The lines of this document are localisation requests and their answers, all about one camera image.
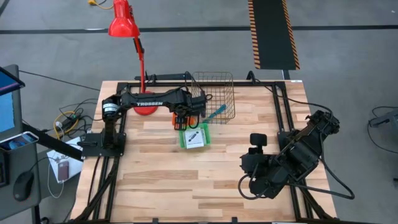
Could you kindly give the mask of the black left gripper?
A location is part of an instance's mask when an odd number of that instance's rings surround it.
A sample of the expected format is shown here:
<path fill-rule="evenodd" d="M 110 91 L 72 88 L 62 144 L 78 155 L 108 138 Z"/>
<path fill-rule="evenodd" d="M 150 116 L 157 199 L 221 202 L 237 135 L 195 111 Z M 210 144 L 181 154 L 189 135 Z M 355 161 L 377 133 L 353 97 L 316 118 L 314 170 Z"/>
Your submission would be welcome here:
<path fill-rule="evenodd" d="M 174 129 L 176 131 L 180 129 L 185 131 L 187 129 L 188 118 L 186 116 L 200 116 L 204 118 L 206 116 L 207 101 L 207 95 L 204 91 L 201 91 L 198 96 L 193 96 L 188 91 L 181 91 L 177 102 L 172 107 L 172 112 L 184 117 L 174 117 Z"/>

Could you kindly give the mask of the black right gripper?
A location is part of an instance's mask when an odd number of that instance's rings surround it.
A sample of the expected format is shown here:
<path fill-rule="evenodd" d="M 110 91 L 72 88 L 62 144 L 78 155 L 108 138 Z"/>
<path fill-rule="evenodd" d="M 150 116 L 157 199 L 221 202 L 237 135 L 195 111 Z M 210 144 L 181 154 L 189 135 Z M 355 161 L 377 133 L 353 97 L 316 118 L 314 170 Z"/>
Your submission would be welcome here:
<path fill-rule="evenodd" d="M 249 182 L 253 200 L 267 198 L 268 194 L 278 194 L 289 179 L 287 170 L 275 161 L 274 155 L 267 155 L 264 165 L 264 175 L 260 179 Z M 244 154 L 240 157 L 240 167 L 245 174 L 252 174 L 260 161 L 259 154 Z"/>

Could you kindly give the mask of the white and green acer box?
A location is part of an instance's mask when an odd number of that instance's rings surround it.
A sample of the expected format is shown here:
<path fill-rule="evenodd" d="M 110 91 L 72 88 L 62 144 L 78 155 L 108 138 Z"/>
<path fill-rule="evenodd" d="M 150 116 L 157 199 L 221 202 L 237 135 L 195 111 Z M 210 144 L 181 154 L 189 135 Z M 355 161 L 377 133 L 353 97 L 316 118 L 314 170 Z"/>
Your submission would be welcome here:
<path fill-rule="evenodd" d="M 202 132 L 200 130 L 188 130 L 183 133 L 185 140 L 185 147 L 187 149 L 192 149 L 196 147 L 203 147 L 205 145 L 205 140 L 203 138 Z"/>

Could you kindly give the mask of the orange plastic bin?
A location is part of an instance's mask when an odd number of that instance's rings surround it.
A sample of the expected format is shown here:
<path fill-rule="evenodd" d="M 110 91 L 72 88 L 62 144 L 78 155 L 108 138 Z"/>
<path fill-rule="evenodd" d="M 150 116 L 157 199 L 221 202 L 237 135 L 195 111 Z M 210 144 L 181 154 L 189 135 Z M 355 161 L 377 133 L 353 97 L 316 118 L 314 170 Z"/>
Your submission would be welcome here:
<path fill-rule="evenodd" d="M 176 114 L 176 113 L 172 113 L 172 124 L 173 124 L 173 125 L 175 125 L 176 119 L 177 119 L 177 114 Z M 186 117 L 185 124 L 186 124 L 187 126 L 188 126 L 188 125 L 194 126 L 195 124 L 197 124 L 197 119 L 196 119 L 196 117 L 187 116 L 187 117 Z"/>

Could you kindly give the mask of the green plastic bin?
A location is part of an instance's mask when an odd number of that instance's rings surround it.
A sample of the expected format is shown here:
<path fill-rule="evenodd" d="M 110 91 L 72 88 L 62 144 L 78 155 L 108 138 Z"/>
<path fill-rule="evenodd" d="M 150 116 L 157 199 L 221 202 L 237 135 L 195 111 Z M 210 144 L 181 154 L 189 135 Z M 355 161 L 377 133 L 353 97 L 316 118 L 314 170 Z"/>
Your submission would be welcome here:
<path fill-rule="evenodd" d="M 211 136 L 210 136 L 210 132 L 209 132 L 209 129 L 208 129 L 208 125 L 207 125 L 206 123 L 200 123 L 200 124 L 199 124 L 195 129 L 193 129 L 193 130 L 200 130 L 200 131 L 202 132 L 203 138 L 204 138 L 204 140 L 205 140 L 205 145 L 204 145 L 203 147 L 205 147 L 205 146 L 211 144 Z M 180 147 L 183 148 L 183 149 L 187 149 L 187 148 L 185 147 L 185 140 L 184 140 L 184 137 L 183 137 L 183 133 L 184 133 L 185 131 L 179 131 Z"/>

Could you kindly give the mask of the black power strip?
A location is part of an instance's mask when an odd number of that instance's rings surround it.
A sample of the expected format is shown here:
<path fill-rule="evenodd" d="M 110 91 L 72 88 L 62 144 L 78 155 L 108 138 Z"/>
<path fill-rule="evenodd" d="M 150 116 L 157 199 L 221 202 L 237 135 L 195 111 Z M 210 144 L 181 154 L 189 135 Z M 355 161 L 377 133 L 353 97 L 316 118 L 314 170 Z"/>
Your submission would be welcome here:
<path fill-rule="evenodd" d="M 145 74 L 144 75 L 145 82 L 146 81 L 155 82 L 158 80 L 191 80 L 191 79 L 192 79 L 192 75 L 189 72 L 162 74 L 162 75 L 157 75 L 157 74 L 152 74 L 152 75 Z"/>

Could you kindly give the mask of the black power adapter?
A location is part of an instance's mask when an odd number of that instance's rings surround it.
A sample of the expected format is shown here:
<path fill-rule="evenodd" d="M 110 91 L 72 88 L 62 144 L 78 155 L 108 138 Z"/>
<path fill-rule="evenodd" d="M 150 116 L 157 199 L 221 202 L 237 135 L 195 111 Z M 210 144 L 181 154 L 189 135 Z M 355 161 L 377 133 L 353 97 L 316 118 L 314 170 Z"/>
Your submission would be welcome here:
<path fill-rule="evenodd" d="M 78 121 L 78 117 L 73 115 L 71 117 L 66 117 L 62 122 L 62 128 L 67 129 L 72 127 Z"/>

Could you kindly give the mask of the red desk lamp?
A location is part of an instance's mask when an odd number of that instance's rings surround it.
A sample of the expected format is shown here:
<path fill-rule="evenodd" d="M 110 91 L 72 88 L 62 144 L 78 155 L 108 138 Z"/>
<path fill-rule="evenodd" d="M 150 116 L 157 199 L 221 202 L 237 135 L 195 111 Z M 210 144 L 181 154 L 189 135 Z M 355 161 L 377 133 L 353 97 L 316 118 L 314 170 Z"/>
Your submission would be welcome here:
<path fill-rule="evenodd" d="M 112 37 L 132 38 L 140 62 L 140 89 L 139 93 L 150 93 L 146 91 L 144 49 L 139 38 L 140 31 L 134 20 L 133 7 L 128 0 L 113 0 L 114 19 L 109 25 L 108 34 Z"/>

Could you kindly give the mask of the maroon power bank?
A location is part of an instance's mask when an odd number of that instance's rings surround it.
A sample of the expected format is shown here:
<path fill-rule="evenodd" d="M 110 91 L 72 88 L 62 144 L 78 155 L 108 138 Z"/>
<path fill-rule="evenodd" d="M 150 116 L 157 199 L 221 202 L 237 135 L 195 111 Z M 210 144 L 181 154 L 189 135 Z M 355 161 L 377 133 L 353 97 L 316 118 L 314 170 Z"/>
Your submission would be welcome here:
<path fill-rule="evenodd" d="M 63 161 L 58 164 L 58 181 L 64 182 L 69 179 L 69 162 Z"/>

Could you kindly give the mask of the black yellow-striped floor mat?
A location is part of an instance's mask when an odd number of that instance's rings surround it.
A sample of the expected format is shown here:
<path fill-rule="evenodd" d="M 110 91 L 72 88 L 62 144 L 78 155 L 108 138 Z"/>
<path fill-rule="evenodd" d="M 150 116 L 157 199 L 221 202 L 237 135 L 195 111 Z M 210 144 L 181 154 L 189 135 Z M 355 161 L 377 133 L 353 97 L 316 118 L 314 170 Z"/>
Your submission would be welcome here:
<path fill-rule="evenodd" d="M 286 0 L 248 0 L 254 66 L 263 70 L 298 70 Z"/>

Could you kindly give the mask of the black diagonal bar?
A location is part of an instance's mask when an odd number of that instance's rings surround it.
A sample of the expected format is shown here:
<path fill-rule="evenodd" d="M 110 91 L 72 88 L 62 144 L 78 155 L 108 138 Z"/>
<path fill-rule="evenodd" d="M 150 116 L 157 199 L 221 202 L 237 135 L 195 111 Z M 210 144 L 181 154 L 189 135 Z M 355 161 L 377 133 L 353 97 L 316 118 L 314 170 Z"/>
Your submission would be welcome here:
<path fill-rule="evenodd" d="M 78 161 L 83 160 L 81 158 L 81 151 L 79 149 L 77 149 L 61 140 L 53 138 L 53 137 L 49 136 L 48 134 L 45 134 L 44 132 L 35 129 L 34 127 L 32 127 L 28 124 L 22 124 L 22 130 L 29 131 L 32 134 L 34 134 L 35 136 L 37 136 L 39 138 L 37 143 L 42 146 L 45 146 L 49 149 L 53 149 L 61 154 L 71 157 L 72 159 L 76 159 Z"/>

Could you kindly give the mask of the white paper sheet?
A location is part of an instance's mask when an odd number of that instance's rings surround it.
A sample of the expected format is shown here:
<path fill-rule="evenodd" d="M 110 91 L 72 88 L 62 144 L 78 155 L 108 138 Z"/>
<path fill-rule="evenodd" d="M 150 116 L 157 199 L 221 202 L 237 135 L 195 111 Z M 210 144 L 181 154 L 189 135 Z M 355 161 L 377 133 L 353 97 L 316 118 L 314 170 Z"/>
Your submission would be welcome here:
<path fill-rule="evenodd" d="M 68 157 L 64 154 L 61 154 L 55 150 L 51 150 L 47 152 L 47 157 L 49 157 L 50 160 L 50 165 L 54 174 L 54 177 L 56 178 L 57 182 L 59 184 L 62 184 L 64 182 L 58 181 L 58 164 L 63 161 L 68 161 L 69 162 L 69 179 L 74 177 L 75 175 L 79 174 L 82 170 L 83 163 L 82 161 L 78 161 L 76 159 L 72 159 L 71 157 Z"/>

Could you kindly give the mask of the black tripod stand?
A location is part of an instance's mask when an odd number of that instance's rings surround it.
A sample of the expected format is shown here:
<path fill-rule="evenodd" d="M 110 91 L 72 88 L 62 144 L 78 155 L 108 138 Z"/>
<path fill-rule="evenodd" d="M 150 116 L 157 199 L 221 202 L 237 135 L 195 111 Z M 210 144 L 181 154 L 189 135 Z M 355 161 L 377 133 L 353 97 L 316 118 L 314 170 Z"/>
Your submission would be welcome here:
<path fill-rule="evenodd" d="M 398 107 L 392 107 L 392 111 L 382 116 L 377 116 L 369 121 L 370 127 L 372 128 L 377 128 L 384 123 L 389 123 L 392 129 L 398 133 Z"/>

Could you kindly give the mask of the yellow plug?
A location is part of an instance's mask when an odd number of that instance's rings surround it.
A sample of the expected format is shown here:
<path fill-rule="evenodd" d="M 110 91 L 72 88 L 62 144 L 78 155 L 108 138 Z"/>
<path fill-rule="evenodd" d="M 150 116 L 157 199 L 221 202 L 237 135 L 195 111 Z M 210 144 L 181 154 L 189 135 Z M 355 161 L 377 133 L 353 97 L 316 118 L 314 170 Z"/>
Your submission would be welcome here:
<path fill-rule="evenodd" d="M 96 6 L 96 7 L 99 7 L 100 9 L 103 9 L 103 10 L 110 10 L 110 9 L 112 9 L 112 8 L 113 8 L 113 5 L 110 6 L 110 7 L 104 7 L 104 6 L 102 6 L 102 4 L 104 4 L 106 1 L 107 1 L 107 0 L 103 0 L 103 2 L 98 3 L 96 0 L 87 0 L 88 4 L 91 5 L 91 6 Z"/>

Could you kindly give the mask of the smartphone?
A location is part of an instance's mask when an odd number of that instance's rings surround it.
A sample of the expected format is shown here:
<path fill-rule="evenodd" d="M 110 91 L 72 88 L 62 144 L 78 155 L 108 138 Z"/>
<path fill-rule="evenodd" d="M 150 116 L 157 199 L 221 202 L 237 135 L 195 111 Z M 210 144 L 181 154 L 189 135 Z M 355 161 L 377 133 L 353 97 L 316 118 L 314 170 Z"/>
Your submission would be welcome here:
<path fill-rule="evenodd" d="M 35 143 L 39 140 L 39 137 L 30 131 L 17 134 L 13 137 L 7 138 L 0 141 L 0 149 L 5 152 L 16 150 L 20 147 Z"/>

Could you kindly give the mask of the grey desk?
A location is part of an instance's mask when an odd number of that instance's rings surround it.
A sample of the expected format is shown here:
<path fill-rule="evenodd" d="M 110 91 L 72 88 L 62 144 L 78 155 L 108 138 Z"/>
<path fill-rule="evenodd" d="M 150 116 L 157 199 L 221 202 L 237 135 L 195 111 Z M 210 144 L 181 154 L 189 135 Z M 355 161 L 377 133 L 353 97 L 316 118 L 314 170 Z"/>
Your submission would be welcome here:
<path fill-rule="evenodd" d="M 5 132 L 0 132 L 0 141 L 23 132 L 21 94 L 19 90 L 12 93 L 12 109 L 14 112 L 12 120 L 14 127 Z M 30 209 L 32 224 L 40 224 L 39 203 L 41 194 L 38 167 L 35 165 L 37 162 L 36 145 L 33 143 L 8 152 L 7 158 L 9 184 L 0 187 L 0 220 Z M 33 173 L 34 177 L 32 190 L 25 201 L 19 202 L 13 197 L 13 185 L 17 177 L 28 170 Z"/>

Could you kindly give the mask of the black computer mouse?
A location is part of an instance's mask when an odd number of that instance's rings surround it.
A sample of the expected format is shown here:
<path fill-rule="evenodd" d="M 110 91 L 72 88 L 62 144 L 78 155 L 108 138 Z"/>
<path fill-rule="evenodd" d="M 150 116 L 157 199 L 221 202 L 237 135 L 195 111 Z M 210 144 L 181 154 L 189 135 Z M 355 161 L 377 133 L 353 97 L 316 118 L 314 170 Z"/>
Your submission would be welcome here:
<path fill-rule="evenodd" d="M 28 199 L 32 184 L 34 181 L 34 173 L 31 171 L 25 171 L 21 173 L 13 185 L 13 197 L 16 201 L 22 202 Z"/>

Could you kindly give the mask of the computer monitor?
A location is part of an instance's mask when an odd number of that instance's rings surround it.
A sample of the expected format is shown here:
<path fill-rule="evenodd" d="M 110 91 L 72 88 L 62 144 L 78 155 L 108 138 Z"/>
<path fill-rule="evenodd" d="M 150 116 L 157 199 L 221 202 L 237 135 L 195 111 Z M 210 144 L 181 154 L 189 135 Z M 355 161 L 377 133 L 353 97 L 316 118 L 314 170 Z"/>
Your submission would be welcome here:
<path fill-rule="evenodd" d="M 19 78 L 16 64 L 0 67 L 0 141 L 22 132 L 23 87 L 25 83 Z"/>

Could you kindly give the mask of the black aluminium table frame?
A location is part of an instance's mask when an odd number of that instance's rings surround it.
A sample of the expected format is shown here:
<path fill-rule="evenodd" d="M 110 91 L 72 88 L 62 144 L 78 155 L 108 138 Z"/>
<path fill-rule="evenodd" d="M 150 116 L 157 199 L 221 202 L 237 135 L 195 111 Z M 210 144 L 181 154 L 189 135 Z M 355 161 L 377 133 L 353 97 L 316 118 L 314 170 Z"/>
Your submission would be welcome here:
<path fill-rule="evenodd" d="M 182 149 L 167 108 L 140 116 L 127 112 L 127 135 L 120 159 L 110 221 L 149 222 L 289 222 L 306 215 L 302 197 L 294 209 L 288 187 L 273 199 L 246 200 L 240 157 L 251 133 L 267 136 L 267 154 L 279 151 L 277 133 L 289 128 L 284 102 L 263 86 L 234 84 L 235 116 L 209 127 L 211 144 Z"/>

